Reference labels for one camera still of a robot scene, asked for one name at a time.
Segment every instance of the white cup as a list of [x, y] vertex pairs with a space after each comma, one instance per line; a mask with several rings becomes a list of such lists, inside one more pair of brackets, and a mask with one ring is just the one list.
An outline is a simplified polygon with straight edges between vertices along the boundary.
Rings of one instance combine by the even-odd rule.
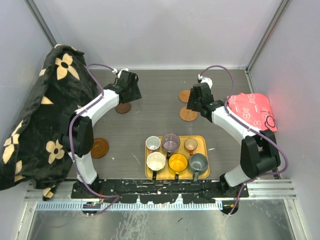
[[145, 141], [145, 145], [149, 149], [150, 153], [153, 153], [160, 148], [161, 141], [157, 136], [150, 136]]
[[153, 172], [152, 180], [157, 178], [157, 172], [163, 169], [166, 165], [166, 157], [160, 152], [153, 152], [146, 158], [146, 165]]

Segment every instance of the red cloth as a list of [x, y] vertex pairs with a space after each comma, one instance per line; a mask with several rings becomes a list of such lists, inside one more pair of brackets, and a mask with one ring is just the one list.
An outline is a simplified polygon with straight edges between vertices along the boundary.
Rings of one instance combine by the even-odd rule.
[[269, 99], [265, 95], [240, 93], [231, 96], [228, 103], [232, 112], [248, 124], [261, 130], [277, 131]]

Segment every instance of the gray table surface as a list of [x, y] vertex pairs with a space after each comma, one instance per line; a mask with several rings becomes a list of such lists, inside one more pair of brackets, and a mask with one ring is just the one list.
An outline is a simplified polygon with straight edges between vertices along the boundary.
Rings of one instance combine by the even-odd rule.
[[[179, 92], [197, 83], [200, 70], [135, 70], [139, 76], [142, 99], [131, 103], [131, 110], [119, 114], [107, 112], [94, 126], [94, 137], [109, 142], [109, 152], [93, 165], [101, 178], [144, 179], [145, 141], [149, 136], [174, 133], [178, 136], [200, 135], [206, 141], [210, 179], [218, 179], [240, 163], [240, 145], [225, 130], [198, 115], [194, 121], [180, 118], [180, 109], [186, 106], [179, 100]], [[231, 71], [235, 80], [234, 94], [250, 93], [243, 70]], [[113, 83], [111, 71], [93, 71], [105, 86]], [[225, 100], [231, 93], [232, 82], [224, 70], [209, 70], [205, 74], [213, 80], [215, 100]], [[76, 176], [74, 168], [69, 177]]]

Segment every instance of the cork coaster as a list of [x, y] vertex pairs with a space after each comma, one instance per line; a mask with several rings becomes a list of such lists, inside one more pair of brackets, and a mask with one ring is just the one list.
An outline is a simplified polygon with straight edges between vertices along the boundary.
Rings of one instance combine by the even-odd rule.
[[118, 106], [115, 107], [115, 110], [119, 114], [126, 114], [131, 109], [130, 102], [127, 103], [120, 103]]
[[179, 99], [183, 103], [188, 103], [190, 90], [183, 90], [179, 93]]
[[198, 112], [191, 111], [191, 110], [187, 109], [186, 106], [184, 106], [180, 110], [180, 117], [185, 121], [188, 121], [188, 122], [193, 121], [197, 118], [197, 116], [198, 116]]
[[94, 159], [102, 158], [109, 151], [109, 144], [104, 138], [96, 138], [91, 149], [91, 156]]

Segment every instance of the black cloth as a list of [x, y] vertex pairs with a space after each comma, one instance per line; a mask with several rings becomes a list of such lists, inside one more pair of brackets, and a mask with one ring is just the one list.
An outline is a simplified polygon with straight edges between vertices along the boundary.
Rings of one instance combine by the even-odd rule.
[[70, 46], [55, 46], [1, 149], [0, 190], [31, 180], [35, 189], [48, 188], [44, 195], [54, 193], [72, 166], [58, 141], [61, 113], [74, 111], [97, 95], [84, 53]]

